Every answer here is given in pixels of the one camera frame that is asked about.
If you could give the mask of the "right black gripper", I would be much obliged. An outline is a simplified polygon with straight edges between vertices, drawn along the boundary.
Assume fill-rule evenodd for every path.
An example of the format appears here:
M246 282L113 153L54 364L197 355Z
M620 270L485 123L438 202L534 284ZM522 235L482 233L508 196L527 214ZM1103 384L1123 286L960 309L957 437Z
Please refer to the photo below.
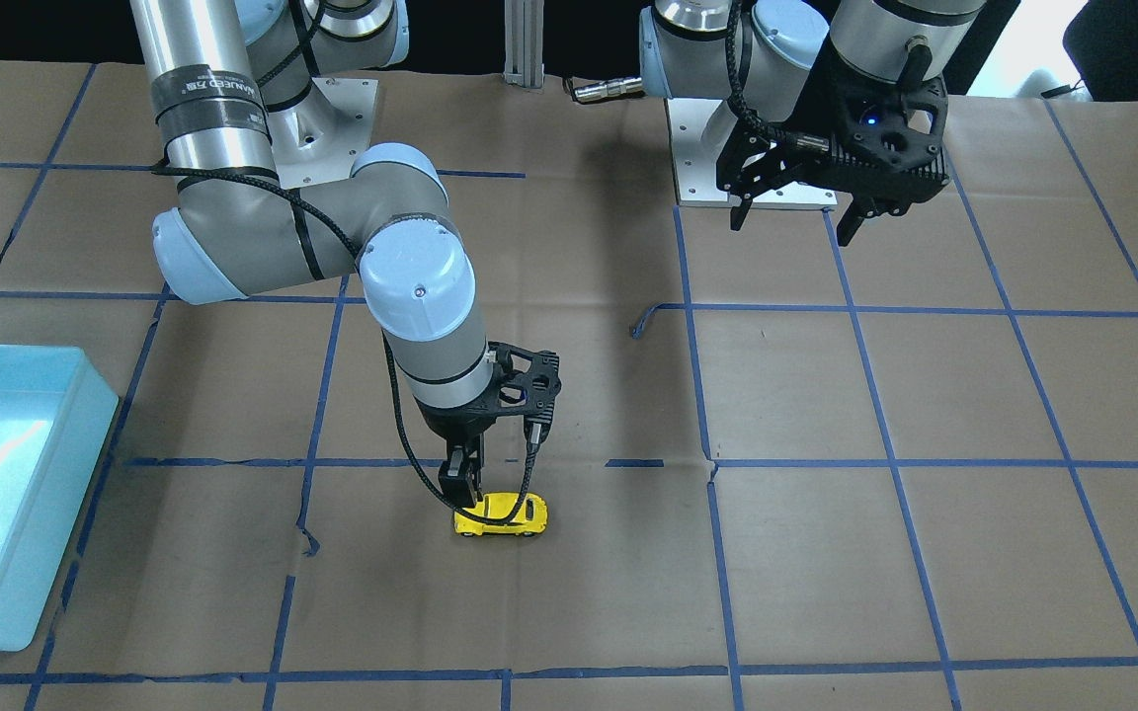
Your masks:
M421 400L419 410L435 435L447 443L447 458L438 481L444 499L455 509L471 509L483 501L486 463L483 436L501 416L523 419L526 444L539 450L554 422L561 391L556 352L528 352L511 344L489 342L478 373L483 388L475 399L454 408L434 408Z

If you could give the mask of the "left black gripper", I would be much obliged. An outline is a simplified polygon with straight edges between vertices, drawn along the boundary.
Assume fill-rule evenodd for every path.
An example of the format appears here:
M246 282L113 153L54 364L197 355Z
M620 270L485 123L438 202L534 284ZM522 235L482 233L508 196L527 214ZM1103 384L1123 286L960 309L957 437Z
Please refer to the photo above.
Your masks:
M753 50L728 41L727 107L736 122L717 158L717 187L729 195L731 230L744 226L754 198L803 182L851 195L835 231L838 246L849 246L875 212L904 214L949 184L945 81L925 76L935 63L926 40L909 39L904 49L894 81L863 76L831 50L822 52L813 93L781 124L747 105Z

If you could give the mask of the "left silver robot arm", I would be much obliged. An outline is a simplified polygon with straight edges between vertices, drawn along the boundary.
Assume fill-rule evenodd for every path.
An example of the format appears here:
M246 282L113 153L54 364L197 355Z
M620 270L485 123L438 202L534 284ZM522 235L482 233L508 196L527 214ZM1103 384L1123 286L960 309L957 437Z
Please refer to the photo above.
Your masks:
M762 195L794 182L849 195L848 246L866 220L902 216L951 181L945 63L980 1L651 1L638 19L649 96L727 113L714 184L739 230Z

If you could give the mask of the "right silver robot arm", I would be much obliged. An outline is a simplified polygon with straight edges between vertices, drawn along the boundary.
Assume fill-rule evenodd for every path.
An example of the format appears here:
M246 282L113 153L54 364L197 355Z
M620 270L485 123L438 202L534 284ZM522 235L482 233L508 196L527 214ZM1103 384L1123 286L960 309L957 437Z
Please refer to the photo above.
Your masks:
M446 185L403 143L351 147L356 113L325 72L382 68L410 49L402 1L135 1L163 156L178 206L152 222L173 292L244 300L360 276L391 377L447 443L431 491L479 520L484 433L523 417L526 471L560 390L556 355L489 341Z

